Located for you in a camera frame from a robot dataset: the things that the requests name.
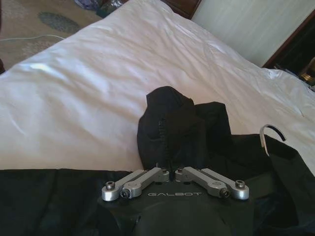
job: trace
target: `floor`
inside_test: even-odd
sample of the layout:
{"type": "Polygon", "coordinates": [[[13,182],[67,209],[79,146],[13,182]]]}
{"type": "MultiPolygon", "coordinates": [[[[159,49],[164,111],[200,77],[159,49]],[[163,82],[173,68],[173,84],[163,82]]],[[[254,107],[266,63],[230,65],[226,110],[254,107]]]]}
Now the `floor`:
{"type": "MultiPolygon", "coordinates": [[[[74,0],[2,0],[0,39],[54,34],[69,37],[101,18],[74,0]]],[[[59,42],[55,37],[0,42],[5,69],[59,42]]]]}

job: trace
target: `cable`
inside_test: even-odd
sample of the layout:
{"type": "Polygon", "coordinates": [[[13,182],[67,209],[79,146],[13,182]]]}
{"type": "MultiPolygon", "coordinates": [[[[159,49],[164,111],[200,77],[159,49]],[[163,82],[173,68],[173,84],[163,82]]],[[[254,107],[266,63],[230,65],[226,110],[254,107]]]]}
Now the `cable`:
{"type": "Polygon", "coordinates": [[[41,37],[46,37],[46,36],[51,36],[51,37],[56,37],[56,38],[64,39],[63,37],[60,37],[60,36],[58,36],[58,35],[45,34],[45,35],[40,35],[40,36],[37,36],[37,37],[30,37],[30,38],[5,38],[5,39],[0,39],[0,42],[10,41],[10,40],[36,39],[36,38],[41,38],[41,37]]]}

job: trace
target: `bolt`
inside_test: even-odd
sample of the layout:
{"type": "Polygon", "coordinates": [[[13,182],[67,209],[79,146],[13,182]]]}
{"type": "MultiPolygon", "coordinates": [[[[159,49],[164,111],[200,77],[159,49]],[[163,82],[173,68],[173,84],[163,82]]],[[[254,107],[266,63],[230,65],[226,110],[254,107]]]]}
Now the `bolt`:
{"type": "Polygon", "coordinates": [[[243,189],[245,188],[245,182],[242,180],[237,180],[235,181],[235,187],[243,189]]]}
{"type": "Polygon", "coordinates": [[[115,188],[115,182],[113,182],[113,181],[107,182],[107,183],[105,184],[105,188],[106,188],[107,190],[113,190],[113,189],[115,188]]]}
{"type": "Polygon", "coordinates": [[[227,188],[223,188],[220,190],[219,195],[222,198],[228,198],[230,196],[230,191],[227,188]]]}
{"type": "Polygon", "coordinates": [[[128,189],[124,189],[121,193],[120,196],[124,199],[127,199],[130,197],[130,191],[128,189]]]}

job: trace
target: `bed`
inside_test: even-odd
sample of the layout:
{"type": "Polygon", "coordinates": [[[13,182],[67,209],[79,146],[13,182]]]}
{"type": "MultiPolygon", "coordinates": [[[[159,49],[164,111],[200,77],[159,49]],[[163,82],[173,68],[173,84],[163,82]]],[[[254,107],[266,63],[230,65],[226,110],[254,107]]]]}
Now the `bed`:
{"type": "Polygon", "coordinates": [[[196,104],[224,103],[233,134],[275,125],[315,174],[315,93],[158,0],[128,1],[15,65],[0,84],[1,169],[141,169],[146,94],[172,86],[196,104]]]}

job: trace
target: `wall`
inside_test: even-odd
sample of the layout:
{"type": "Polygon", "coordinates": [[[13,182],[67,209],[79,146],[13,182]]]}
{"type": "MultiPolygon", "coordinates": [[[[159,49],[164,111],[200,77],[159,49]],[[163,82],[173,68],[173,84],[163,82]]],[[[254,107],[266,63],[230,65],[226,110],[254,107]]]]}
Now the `wall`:
{"type": "Polygon", "coordinates": [[[193,21],[262,66],[315,9],[315,0],[203,0],[193,21]]]}

